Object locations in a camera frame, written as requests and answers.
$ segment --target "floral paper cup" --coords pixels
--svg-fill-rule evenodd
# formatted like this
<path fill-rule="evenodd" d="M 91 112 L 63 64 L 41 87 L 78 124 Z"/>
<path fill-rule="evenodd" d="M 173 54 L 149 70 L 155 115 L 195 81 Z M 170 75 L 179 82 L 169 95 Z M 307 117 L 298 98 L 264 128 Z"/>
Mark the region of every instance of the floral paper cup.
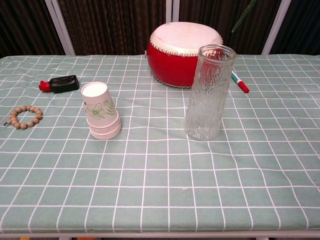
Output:
<path fill-rule="evenodd" d="M 119 118 L 115 104 L 104 82 L 87 83 L 81 89 L 87 122 L 94 127 L 104 128 Z"/>

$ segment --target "striped curtain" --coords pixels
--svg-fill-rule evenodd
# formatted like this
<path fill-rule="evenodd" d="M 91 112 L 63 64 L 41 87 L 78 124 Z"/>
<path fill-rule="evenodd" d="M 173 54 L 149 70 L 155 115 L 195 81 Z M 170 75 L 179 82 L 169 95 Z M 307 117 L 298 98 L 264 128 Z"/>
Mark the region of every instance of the striped curtain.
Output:
<path fill-rule="evenodd" d="M 320 55 L 319 16 L 319 0 L 292 0 L 270 53 Z"/>
<path fill-rule="evenodd" d="M 281 0 L 258 0 L 234 33 L 251 0 L 180 0 L 179 21 L 214 28 L 237 54 L 261 54 Z"/>
<path fill-rule="evenodd" d="M 0 58 L 64 55 L 44 0 L 0 1 Z"/>
<path fill-rule="evenodd" d="M 166 0 L 59 0 L 76 55 L 140 55 Z"/>

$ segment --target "vase rim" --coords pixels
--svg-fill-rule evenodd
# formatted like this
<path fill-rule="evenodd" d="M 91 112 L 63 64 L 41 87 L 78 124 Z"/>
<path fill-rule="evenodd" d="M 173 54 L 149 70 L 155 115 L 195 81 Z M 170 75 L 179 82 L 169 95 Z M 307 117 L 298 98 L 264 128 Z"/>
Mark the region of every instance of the vase rim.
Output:
<path fill-rule="evenodd" d="M 225 52 L 228 52 L 228 58 L 227 59 L 213 59 L 210 57 L 207 57 L 203 54 L 203 52 L 205 50 L 223 50 Z M 206 59 L 209 62 L 212 63 L 218 63 L 218 64 L 231 64 L 235 61 L 236 57 L 237 57 L 237 53 L 235 50 L 233 50 L 232 48 L 225 46 L 225 45 L 220 45 L 220 44 L 208 44 L 205 46 L 202 46 L 199 48 L 199 57 Z"/>

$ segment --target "white drumhead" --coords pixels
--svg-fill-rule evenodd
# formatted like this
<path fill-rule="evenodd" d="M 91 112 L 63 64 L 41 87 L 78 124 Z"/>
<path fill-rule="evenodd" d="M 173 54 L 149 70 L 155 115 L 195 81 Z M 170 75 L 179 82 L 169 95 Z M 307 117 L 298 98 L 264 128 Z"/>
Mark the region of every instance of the white drumhead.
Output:
<path fill-rule="evenodd" d="M 175 21 L 159 26 L 150 43 L 162 52 L 174 55 L 198 55 L 199 48 L 208 44 L 221 45 L 220 34 L 213 28 L 194 23 Z"/>

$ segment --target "textured glass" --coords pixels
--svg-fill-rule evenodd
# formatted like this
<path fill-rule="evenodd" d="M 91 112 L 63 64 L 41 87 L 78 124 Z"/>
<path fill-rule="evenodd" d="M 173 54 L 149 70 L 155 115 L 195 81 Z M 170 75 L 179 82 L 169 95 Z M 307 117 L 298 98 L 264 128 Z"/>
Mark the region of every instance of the textured glass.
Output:
<path fill-rule="evenodd" d="M 214 139 L 220 129 L 236 52 L 222 45 L 199 49 L 185 131 L 195 140 Z"/>

